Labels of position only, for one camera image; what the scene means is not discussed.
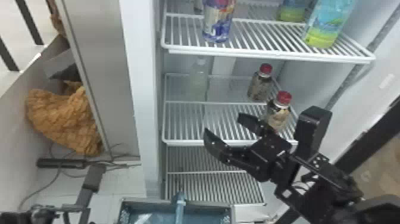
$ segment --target black railing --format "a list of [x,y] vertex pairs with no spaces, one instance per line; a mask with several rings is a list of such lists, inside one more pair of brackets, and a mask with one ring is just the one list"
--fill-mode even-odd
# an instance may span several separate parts
[[[26,5],[25,0],[15,0],[15,2],[17,3],[18,8],[20,9],[20,12],[25,20],[25,24],[29,29],[29,32],[33,38],[33,41],[37,45],[43,45],[44,44],[43,40],[39,34],[39,31],[35,25],[35,22],[33,21],[32,15],[28,9],[28,6]],[[1,36],[0,36],[0,56],[10,71],[19,71],[18,66],[16,65],[13,57],[11,56],[7,47],[5,46],[3,40],[1,39]]]

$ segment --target white wire rack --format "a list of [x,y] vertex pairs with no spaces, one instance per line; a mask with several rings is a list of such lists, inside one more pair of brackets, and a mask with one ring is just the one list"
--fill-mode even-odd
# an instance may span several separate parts
[[167,147],[166,166],[167,199],[184,191],[192,201],[264,203],[260,183],[246,172],[220,163],[204,147]]
[[161,46],[170,53],[355,64],[368,64],[376,59],[345,34],[330,48],[308,46],[301,39],[305,24],[271,21],[274,14],[269,16],[266,10],[271,7],[260,7],[256,14],[250,10],[247,16],[234,18],[227,42],[208,43],[201,32],[203,16],[183,14],[188,5],[165,1]]
[[[203,146],[206,127],[230,145],[250,145],[258,140],[236,122],[239,113],[259,117],[265,110],[265,103],[249,102],[246,97],[249,77],[210,76],[207,102],[190,101],[185,92],[187,81],[185,74],[165,75],[162,140],[167,145]],[[273,82],[269,98],[275,97],[279,90],[279,85]],[[292,145],[297,145],[293,138],[296,121],[297,115],[292,110],[286,126],[279,132]]]

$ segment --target green bottle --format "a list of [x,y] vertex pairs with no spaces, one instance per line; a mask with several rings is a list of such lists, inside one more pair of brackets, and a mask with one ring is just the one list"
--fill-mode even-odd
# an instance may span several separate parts
[[304,21],[305,5],[305,0],[284,0],[279,9],[278,19],[286,22]]
[[319,0],[303,31],[303,41],[317,48],[331,47],[355,3],[356,0]]

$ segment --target yellow fabric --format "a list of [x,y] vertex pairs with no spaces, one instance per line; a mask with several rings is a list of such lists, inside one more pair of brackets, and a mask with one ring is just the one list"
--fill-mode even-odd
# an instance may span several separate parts
[[76,89],[70,96],[32,89],[26,100],[27,116],[33,126],[47,138],[74,149],[78,154],[98,155],[100,135],[90,110],[85,87],[67,82]]

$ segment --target bottle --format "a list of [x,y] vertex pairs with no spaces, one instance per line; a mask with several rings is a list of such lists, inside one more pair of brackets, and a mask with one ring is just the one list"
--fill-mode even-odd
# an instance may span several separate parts
[[284,0],[279,9],[279,20],[286,22],[304,21],[305,0]]
[[193,10],[196,15],[201,15],[203,14],[203,0],[195,0],[193,3]]
[[203,37],[208,42],[228,40],[236,0],[204,0]]
[[206,101],[208,89],[208,68],[206,67],[206,58],[198,56],[192,65],[189,74],[189,83],[187,94],[191,101]]
[[256,71],[251,79],[251,83],[247,90],[247,97],[255,102],[265,102],[271,92],[272,83],[272,66],[270,64],[262,64],[260,70]]
[[356,0],[319,0],[302,34],[304,42],[328,48],[338,38]]
[[289,103],[292,95],[286,91],[279,91],[276,99],[271,99],[267,104],[267,109],[260,117],[268,123],[275,131],[280,131],[290,114]]

